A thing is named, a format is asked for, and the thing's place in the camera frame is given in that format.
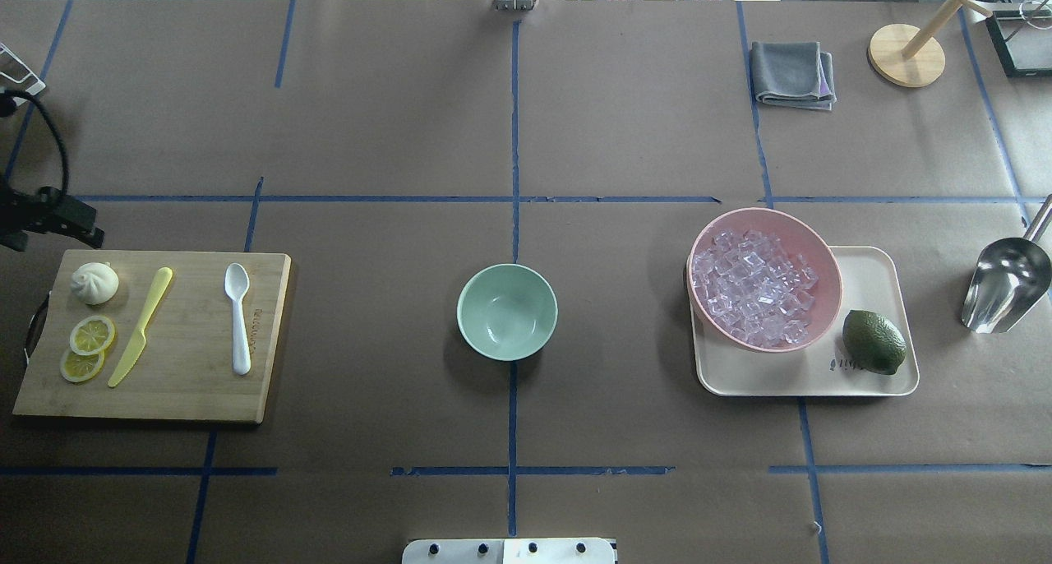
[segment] wooden cutting board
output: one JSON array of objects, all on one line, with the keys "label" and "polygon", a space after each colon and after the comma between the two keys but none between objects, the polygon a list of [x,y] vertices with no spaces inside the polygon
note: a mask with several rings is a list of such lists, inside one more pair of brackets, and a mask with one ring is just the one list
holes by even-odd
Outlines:
[{"label": "wooden cutting board", "polygon": [[[69,290],[73,273],[89,261],[108,263],[120,278],[117,295],[95,306]],[[230,263],[244,265],[244,299],[251,369],[231,368],[231,304],[223,291]],[[146,348],[117,387],[106,381],[139,320],[146,291],[162,265],[174,273],[146,328]],[[52,288],[40,342],[22,380],[16,415],[116,419],[191,419],[263,422],[291,260],[285,254],[68,250]],[[102,314],[117,325],[102,371],[83,383],[63,379],[59,362],[69,333]]]}]

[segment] yellow knife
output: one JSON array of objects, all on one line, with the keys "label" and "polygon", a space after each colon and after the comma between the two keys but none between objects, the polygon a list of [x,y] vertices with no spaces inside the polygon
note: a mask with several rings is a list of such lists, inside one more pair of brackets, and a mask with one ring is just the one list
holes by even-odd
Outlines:
[{"label": "yellow knife", "polygon": [[127,374],[132,371],[132,366],[135,366],[136,361],[139,360],[139,355],[142,355],[143,349],[146,348],[146,325],[149,324],[149,318],[154,316],[157,305],[161,303],[164,291],[168,290],[170,282],[171,268],[168,268],[167,265],[164,268],[159,268],[157,275],[154,275],[154,283],[149,285],[149,291],[146,294],[146,304],[142,306],[142,314],[139,314],[139,323],[135,325],[135,331],[132,333],[127,347],[124,347],[124,354],[121,355],[120,362],[117,363],[117,370],[109,376],[109,387],[117,387],[117,384],[124,381],[124,377],[127,377]]}]

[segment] folded towel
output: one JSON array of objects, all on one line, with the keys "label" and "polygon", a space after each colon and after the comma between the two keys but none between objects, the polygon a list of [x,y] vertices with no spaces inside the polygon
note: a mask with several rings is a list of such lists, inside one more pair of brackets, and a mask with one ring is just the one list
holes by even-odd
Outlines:
[{"label": "folded towel", "polygon": [[757,102],[808,110],[833,109],[833,58],[818,49],[818,42],[754,42],[749,66]]}]

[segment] green bowl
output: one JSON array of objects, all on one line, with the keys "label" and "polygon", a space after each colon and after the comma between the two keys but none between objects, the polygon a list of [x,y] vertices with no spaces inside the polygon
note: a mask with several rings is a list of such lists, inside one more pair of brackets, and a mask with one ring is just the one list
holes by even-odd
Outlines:
[{"label": "green bowl", "polygon": [[548,280],[520,264],[490,265],[464,285],[457,324],[483,357],[518,361],[541,349],[555,330],[559,304]]}]

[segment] green fruit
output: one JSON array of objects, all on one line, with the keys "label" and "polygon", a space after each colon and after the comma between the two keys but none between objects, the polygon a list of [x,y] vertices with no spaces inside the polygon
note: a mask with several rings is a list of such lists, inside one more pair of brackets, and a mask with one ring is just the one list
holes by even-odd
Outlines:
[{"label": "green fruit", "polygon": [[844,346],[855,365],[879,375],[894,375],[906,361],[906,340],[882,314],[852,309],[844,320]]}]

